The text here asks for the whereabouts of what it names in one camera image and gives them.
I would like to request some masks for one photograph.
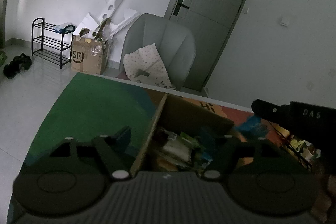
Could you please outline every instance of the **white patterned cloth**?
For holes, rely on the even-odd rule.
[[[126,75],[131,81],[175,89],[155,44],[125,54],[123,62]]]

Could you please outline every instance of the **ribbed gray surface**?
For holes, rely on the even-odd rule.
[[[131,181],[112,185],[106,196],[81,214],[42,219],[25,214],[18,224],[176,224],[297,223],[317,224],[308,213],[268,218],[240,208],[219,183],[205,182],[193,172],[140,172]]]

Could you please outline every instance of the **floor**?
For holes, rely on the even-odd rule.
[[[30,48],[10,45],[4,49],[5,64],[22,52],[30,55]],[[61,70],[39,57],[33,58],[28,71],[8,80],[0,68],[0,224],[6,223],[12,195],[12,184],[18,175],[30,144],[49,110],[64,88],[75,76],[70,65]],[[116,77],[116,69],[107,68],[104,75]],[[193,90],[182,90],[196,93]]]

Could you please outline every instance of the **open cardboard box on table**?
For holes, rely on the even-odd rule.
[[[166,94],[153,116],[150,128],[145,134],[144,143],[135,158],[130,173],[135,176],[141,169],[157,126],[162,126],[178,135],[183,131],[189,136],[195,137],[203,126],[210,127],[219,136],[236,135],[233,125],[233,121],[227,118],[185,101],[178,96]]]

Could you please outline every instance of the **chair backrest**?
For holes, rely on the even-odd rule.
[[[124,72],[125,54],[153,43],[171,83],[180,90],[195,59],[194,37],[188,28],[156,15],[141,15],[128,30],[120,60],[120,73]]]

